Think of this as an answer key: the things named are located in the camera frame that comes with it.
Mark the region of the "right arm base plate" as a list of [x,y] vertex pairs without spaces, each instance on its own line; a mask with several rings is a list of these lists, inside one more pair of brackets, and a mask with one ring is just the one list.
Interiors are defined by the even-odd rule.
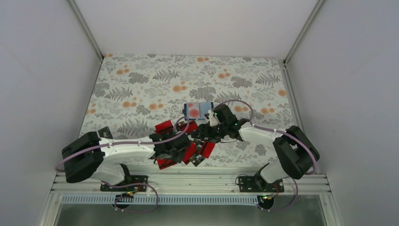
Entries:
[[285,191],[282,179],[267,183],[261,177],[240,174],[236,177],[235,183],[239,186],[241,193],[280,193]]

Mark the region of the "white card with red circle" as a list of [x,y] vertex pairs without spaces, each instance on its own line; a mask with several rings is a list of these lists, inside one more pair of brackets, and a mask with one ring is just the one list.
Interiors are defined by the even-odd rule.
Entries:
[[198,119],[200,117],[200,109],[198,103],[188,103],[186,108],[186,116],[189,119]]

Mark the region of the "blue leather card holder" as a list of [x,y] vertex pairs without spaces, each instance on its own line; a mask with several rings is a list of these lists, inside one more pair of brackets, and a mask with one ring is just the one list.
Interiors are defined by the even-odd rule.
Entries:
[[[185,103],[184,107],[182,109],[182,113],[185,117],[187,117],[186,116],[186,108],[187,108],[188,103]],[[208,111],[212,110],[214,108],[213,102],[202,102],[202,103],[198,103],[198,104],[199,104],[200,117],[198,119],[189,119],[187,117],[189,120],[204,120],[206,118],[205,115],[208,114]]]

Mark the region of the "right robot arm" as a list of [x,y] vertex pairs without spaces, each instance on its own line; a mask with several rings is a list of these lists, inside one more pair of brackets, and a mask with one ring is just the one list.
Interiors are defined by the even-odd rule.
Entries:
[[298,126],[279,130],[254,125],[249,119],[237,119],[225,104],[210,110],[206,119],[207,123],[192,132],[192,138],[218,143],[229,136],[275,151],[278,160],[265,164],[255,174],[255,186],[261,192],[280,179],[301,179],[306,173],[316,172],[320,154]]

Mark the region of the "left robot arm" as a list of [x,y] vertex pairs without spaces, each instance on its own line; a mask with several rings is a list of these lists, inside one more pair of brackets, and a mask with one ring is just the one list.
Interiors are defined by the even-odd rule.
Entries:
[[111,139],[88,132],[62,149],[63,172],[67,183],[95,179],[124,191],[130,187],[127,166],[141,160],[181,162],[190,147],[185,133],[160,135],[152,133],[137,139]]

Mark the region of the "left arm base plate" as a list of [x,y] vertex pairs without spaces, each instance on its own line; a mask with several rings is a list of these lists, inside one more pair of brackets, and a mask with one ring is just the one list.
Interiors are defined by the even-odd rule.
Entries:
[[145,192],[147,187],[144,185],[135,185],[135,186],[127,186],[130,184],[136,183],[147,183],[148,176],[147,175],[132,175],[130,178],[125,179],[124,181],[116,184],[118,188],[113,186],[108,186],[105,183],[102,183],[100,186],[101,192]]

